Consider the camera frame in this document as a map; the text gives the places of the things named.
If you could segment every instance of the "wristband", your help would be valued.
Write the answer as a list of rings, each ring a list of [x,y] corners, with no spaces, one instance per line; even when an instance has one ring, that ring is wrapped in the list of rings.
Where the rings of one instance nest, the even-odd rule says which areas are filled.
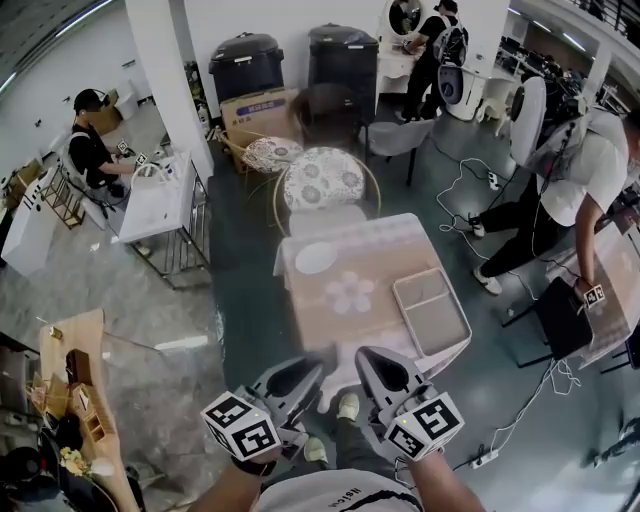
[[[271,473],[273,473],[273,470],[278,463],[278,461],[276,460],[273,460],[267,464],[258,464],[256,462],[251,462],[250,460],[245,460],[243,462],[236,459],[235,457],[231,457],[231,461],[240,471],[255,476],[269,476]]]

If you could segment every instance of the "floral cushion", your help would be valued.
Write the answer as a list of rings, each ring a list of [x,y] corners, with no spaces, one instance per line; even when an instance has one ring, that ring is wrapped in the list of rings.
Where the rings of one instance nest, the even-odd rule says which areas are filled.
[[[313,148],[296,158],[284,178],[284,199],[291,211],[317,210],[357,201],[364,194],[358,162],[336,148]]]
[[[280,137],[263,137],[249,144],[242,161],[258,172],[265,174],[281,173],[303,152],[302,146],[295,141]]]

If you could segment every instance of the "tray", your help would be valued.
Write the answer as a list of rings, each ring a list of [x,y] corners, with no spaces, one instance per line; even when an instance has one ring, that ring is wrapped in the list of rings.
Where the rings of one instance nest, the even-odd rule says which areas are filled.
[[[398,279],[393,294],[422,355],[433,356],[471,339],[471,326],[441,268]]]

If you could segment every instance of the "bag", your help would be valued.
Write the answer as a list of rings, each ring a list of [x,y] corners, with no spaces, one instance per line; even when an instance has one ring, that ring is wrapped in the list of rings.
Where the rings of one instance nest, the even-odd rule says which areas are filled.
[[[462,66],[467,58],[467,38],[464,27],[458,21],[452,25],[446,16],[440,16],[446,27],[433,42],[433,56],[440,64],[453,63]]]

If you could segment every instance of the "black pants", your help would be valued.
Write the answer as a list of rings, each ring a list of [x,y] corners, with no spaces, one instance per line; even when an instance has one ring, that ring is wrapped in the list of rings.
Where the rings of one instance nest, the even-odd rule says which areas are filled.
[[[411,73],[407,94],[404,97],[404,110],[402,117],[405,119],[415,119],[418,117],[418,107],[422,102],[422,96],[431,85],[431,93],[427,96],[420,117],[422,119],[433,119],[439,107],[445,104],[438,88],[438,71],[440,64],[436,62],[423,62],[420,59]]]
[[[335,438],[337,469],[359,469],[395,480],[394,464],[373,451],[367,438],[351,420],[338,419]],[[263,491],[273,484],[326,469],[329,467],[324,461],[307,462],[303,459],[293,469],[267,482]]]
[[[536,176],[532,175],[517,203],[505,203],[480,214],[480,220],[487,233],[518,229],[516,236],[482,265],[483,276],[496,277],[530,262],[536,256],[555,247],[569,232],[571,228],[561,226],[554,221],[541,204],[534,236],[533,223],[538,201]],[[535,256],[531,251],[532,237]]]

